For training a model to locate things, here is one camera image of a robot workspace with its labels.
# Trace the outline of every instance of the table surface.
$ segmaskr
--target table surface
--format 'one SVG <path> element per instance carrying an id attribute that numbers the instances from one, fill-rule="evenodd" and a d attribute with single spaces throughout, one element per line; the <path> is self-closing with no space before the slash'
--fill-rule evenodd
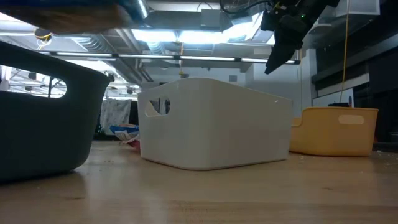
<path id="1" fill-rule="evenodd" d="M 186 171 L 94 142 L 70 174 L 0 186 L 0 223 L 398 223 L 398 154 Z"/>

